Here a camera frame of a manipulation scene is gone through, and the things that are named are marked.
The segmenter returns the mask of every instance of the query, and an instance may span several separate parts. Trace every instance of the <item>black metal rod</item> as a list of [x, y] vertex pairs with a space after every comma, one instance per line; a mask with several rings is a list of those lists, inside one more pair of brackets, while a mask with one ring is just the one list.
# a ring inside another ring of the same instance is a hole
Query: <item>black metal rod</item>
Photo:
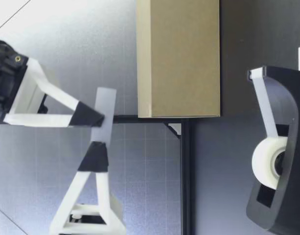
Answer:
[[137, 115], [115, 115], [114, 123], [181, 123], [181, 118], [139, 118]]
[[181, 135], [181, 207], [182, 235], [191, 235], [191, 154], [192, 154], [192, 122], [182, 122]]

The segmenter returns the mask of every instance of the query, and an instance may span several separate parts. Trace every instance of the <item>grid pattern surface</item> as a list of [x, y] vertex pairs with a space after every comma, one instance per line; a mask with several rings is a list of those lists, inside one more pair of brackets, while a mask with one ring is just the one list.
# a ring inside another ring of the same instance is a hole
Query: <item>grid pattern surface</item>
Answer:
[[[135, 0], [31, 0], [0, 39], [36, 58], [61, 88], [94, 106], [117, 89], [116, 114], [137, 114]], [[69, 111], [53, 100], [50, 113]], [[29, 235], [47, 235], [90, 142], [90, 130], [0, 126], [0, 208]], [[180, 141], [162, 124], [114, 125], [111, 189], [128, 235], [180, 235]], [[97, 203], [90, 178], [81, 203]], [[22, 235], [0, 213], [0, 235]]]

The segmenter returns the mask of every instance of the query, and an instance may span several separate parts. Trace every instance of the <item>white tape roll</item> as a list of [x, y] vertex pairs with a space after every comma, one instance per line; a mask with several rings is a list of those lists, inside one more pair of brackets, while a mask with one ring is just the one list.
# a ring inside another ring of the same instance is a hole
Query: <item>white tape roll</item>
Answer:
[[258, 144], [252, 156], [255, 177], [265, 186], [276, 189], [279, 175], [275, 169], [277, 156], [284, 152], [287, 137], [268, 137]]

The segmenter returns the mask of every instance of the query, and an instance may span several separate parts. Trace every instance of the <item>white plastic frame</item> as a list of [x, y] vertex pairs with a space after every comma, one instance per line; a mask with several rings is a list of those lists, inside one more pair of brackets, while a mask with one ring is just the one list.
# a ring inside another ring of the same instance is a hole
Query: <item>white plastic frame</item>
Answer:
[[3, 121], [31, 127], [68, 127], [72, 115], [37, 114], [42, 99], [47, 94], [73, 111], [79, 100], [53, 85], [37, 60], [29, 58], [27, 65], [13, 105]]
[[[116, 91], [98, 88], [95, 108], [102, 111], [105, 119], [101, 128], [92, 129], [91, 141], [104, 142], [107, 148], [111, 142]], [[77, 172], [50, 226], [50, 235], [99, 234], [125, 235], [122, 206], [110, 194], [108, 172], [95, 173], [99, 205], [79, 205], [76, 201], [92, 172]], [[99, 215], [106, 224], [83, 224], [68, 222], [70, 215]]]

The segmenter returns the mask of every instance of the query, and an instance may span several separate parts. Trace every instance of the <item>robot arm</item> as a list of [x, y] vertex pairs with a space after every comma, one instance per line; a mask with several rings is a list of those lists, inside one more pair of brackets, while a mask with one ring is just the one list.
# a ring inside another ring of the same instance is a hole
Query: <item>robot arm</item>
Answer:
[[[47, 96], [73, 110], [73, 115], [46, 114]], [[103, 119], [103, 114], [51, 83], [37, 60], [18, 54], [0, 41], [0, 123], [32, 127], [101, 126]]]

